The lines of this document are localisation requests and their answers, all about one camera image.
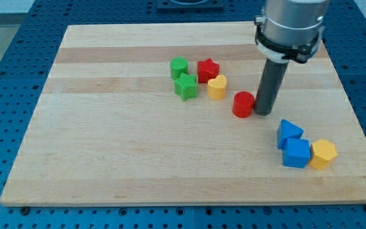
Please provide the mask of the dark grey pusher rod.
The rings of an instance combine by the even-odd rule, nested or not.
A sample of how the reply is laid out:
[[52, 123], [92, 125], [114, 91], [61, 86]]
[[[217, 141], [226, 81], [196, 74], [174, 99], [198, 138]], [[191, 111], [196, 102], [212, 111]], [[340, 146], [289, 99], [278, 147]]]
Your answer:
[[261, 116], [272, 112], [288, 62], [277, 63], [267, 59], [255, 98], [254, 112]]

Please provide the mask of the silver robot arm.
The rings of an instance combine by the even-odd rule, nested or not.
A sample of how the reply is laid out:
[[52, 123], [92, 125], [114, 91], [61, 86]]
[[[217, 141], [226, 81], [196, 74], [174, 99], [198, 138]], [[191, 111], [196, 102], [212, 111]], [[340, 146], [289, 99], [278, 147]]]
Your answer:
[[317, 52], [329, 0], [266, 0], [255, 17], [255, 43], [266, 56], [254, 112], [271, 113], [288, 63], [305, 64]]

